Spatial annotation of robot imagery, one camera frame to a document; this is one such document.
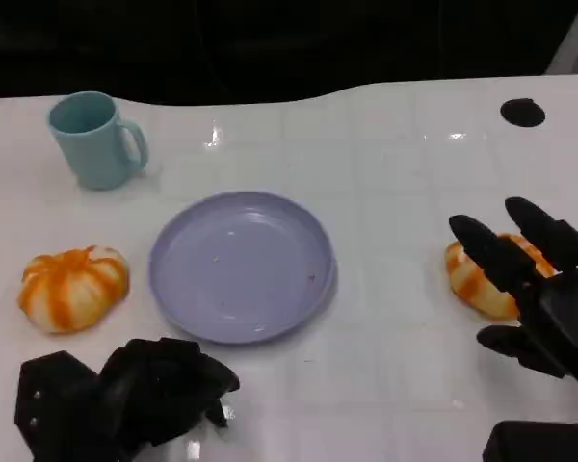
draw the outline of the pumpkin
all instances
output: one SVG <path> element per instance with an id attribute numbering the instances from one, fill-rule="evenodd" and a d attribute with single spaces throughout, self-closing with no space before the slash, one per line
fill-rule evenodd
<path id="1" fill-rule="evenodd" d="M 45 332 L 97 323 L 128 291 L 128 267 L 109 247 L 40 255 L 23 271 L 19 308 Z"/>
<path id="2" fill-rule="evenodd" d="M 538 272 L 544 277 L 556 273 L 543 258 L 541 252 L 523 236 L 502 234 L 514 241 L 535 262 Z M 507 292 L 499 292 L 486 278 L 484 271 L 471 260 L 458 241 L 445 250 L 445 264 L 452 292 L 469 306 L 492 320 L 510 321 L 518 318 L 518 307 Z"/>

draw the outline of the plate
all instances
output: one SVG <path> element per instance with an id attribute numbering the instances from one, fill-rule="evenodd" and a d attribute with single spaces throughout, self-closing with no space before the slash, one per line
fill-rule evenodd
<path id="1" fill-rule="evenodd" d="M 201 339 L 271 339 L 324 308 L 336 262 L 319 221 L 288 199 L 229 192 L 178 214 L 149 263 L 165 316 Z"/>

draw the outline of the table surface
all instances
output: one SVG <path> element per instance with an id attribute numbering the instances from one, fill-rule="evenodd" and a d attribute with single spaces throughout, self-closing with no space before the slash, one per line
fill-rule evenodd
<path id="1" fill-rule="evenodd" d="M 532 129 L 499 108 L 533 98 Z M 327 311 L 260 346 L 203 344 L 236 371 L 230 429 L 202 425 L 143 461 L 481 460 L 498 421 L 578 421 L 578 385 L 479 346 L 485 321 L 450 293 L 447 218 L 513 231 L 523 195 L 578 228 L 578 76 L 381 84 L 284 104 L 155 107 L 119 101 L 148 139 L 145 175 L 78 189 L 45 126 L 57 97 L 0 100 L 0 461 L 31 460 L 12 424 L 22 361 L 66 349 L 99 370 L 131 338 L 184 338 L 147 284 L 176 213 L 213 193 L 293 198 L 327 228 L 339 287 Z M 128 298 L 97 327 L 39 333 L 16 308 L 26 262 L 89 244 L 131 266 Z"/>

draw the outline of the light blue mug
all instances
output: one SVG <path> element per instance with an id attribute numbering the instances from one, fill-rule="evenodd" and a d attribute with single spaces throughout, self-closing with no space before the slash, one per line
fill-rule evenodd
<path id="1" fill-rule="evenodd" d="M 49 111 L 47 122 L 70 169 L 85 188 L 116 188 L 147 163 L 142 129 L 121 120 L 116 103 L 104 93 L 82 91 L 67 96 Z M 128 156 L 123 129 L 135 139 L 139 161 Z"/>

